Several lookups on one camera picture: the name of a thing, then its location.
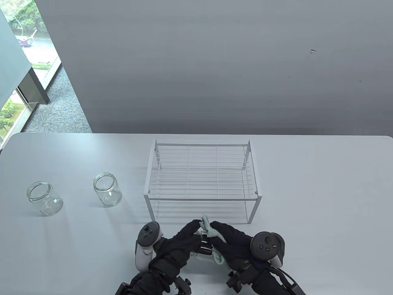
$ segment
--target empty glass jar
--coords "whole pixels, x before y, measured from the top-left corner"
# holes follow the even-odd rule
[[[94,190],[105,206],[114,206],[121,200],[118,181],[109,172],[98,174],[93,180]]]
[[[27,198],[43,215],[50,216],[63,207],[63,200],[53,190],[52,185],[45,181],[33,183],[26,192]]]

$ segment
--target window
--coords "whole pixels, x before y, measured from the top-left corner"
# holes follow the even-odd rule
[[[0,9],[32,63],[38,79],[46,88],[60,60],[36,3],[34,0],[0,0]],[[54,71],[50,71],[52,66],[56,68]]]
[[[26,103],[19,90],[15,90],[0,111],[0,148],[18,123]]]

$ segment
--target floor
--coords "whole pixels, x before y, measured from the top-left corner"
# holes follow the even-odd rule
[[[46,92],[49,104],[38,106],[24,132],[92,133],[63,66]]]

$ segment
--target wire rack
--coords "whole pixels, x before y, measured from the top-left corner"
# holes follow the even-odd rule
[[[242,201],[251,223],[261,201],[259,175],[247,144],[152,144],[144,196],[151,201]],[[246,202],[254,202],[250,214]]]

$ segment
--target gray wall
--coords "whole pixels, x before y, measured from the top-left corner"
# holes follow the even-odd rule
[[[393,135],[391,0],[36,3],[93,132]]]

